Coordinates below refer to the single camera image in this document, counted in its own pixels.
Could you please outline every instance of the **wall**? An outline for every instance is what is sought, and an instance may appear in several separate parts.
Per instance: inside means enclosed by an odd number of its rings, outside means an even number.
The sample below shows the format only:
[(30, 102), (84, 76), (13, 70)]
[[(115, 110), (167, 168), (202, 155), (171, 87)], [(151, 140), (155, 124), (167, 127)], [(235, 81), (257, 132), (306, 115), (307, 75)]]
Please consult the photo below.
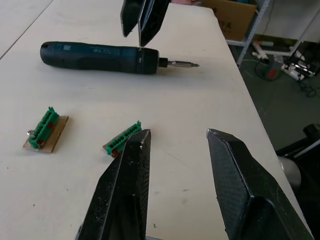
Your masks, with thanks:
[[(269, 7), (256, 31), (257, 34), (262, 34), (266, 28), (273, 1), (275, 3), (271, 20), (265, 32), (268, 36), (298, 39), (320, 9), (319, 0), (270, 0)], [(305, 40), (320, 42), (320, 14), (305, 34)]]

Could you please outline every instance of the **green terminal block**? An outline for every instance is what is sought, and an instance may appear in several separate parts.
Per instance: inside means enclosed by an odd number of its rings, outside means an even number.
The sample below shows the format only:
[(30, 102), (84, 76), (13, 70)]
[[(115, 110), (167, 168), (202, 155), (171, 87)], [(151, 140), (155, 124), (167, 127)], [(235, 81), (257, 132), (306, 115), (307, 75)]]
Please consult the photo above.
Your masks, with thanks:
[(141, 131), (141, 122), (138, 121), (136, 124), (123, 131), (120, 135), (116, 136), (106, 145), (106, 153), (113, 157), (116, 157), (120, 153), (128, 140), (128, 138)]
[(53, 131), (58, 119), (59, 115), (55, 112), (54, 108), (50, 106), (49, 110), (46, 111), (45, 115), (41, 119), (41, 122), (36, 126), (33, 136), (29, 138), (29, 143), (33, 148), (42, 148)]

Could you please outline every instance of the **white table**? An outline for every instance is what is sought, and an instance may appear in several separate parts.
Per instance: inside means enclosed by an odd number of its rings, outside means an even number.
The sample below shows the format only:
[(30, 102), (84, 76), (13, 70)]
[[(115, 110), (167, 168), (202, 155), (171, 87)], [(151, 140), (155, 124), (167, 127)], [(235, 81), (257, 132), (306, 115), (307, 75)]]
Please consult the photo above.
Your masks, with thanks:
[(52, 0), (0, 0), (0, 59)]
[[(72, 240), (112, 161), (102, 145), (137, 120), (152, 136), (148, 236), (228, 239), (208, 128), (243, 140), (302, 217), (212, 10), (171, 4), (147, 46), (198, 68), (134, 75), (42, 63), (46, 41), (137, 46), (137, 29), (122, 36), (121, 6), (118, 0), (54, 0), (0, 61), (0, 239)], [(70, 116), (54, 153), (22, 149), (48, 106)]]

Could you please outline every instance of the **gray floor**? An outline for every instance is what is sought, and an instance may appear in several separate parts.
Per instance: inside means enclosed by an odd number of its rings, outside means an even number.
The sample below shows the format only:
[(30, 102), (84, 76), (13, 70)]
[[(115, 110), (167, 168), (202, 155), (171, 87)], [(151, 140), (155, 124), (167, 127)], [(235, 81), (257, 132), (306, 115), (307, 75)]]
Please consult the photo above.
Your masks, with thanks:
[[(273, 82), (262, 80), (254, 71), (257, 63), (251, 61), (250, 51), (244, 59), (241, 75), (275, 150), (304, 138), (305, 126), (320, 123), (320, 89), (308, 98), (285, 73)], [(308, 83), (320, 87), (320, 75)]]

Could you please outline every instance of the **screwdriver handle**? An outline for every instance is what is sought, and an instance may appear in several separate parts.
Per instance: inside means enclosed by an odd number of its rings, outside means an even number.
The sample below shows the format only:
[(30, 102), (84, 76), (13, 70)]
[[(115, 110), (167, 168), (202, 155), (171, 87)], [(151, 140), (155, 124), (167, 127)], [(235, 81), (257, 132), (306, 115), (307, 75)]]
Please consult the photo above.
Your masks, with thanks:
[(45, 64), (65, 69), (155, 74), (159, 66), (159, 52), (144, 47), (48, 41), (40, 56)]

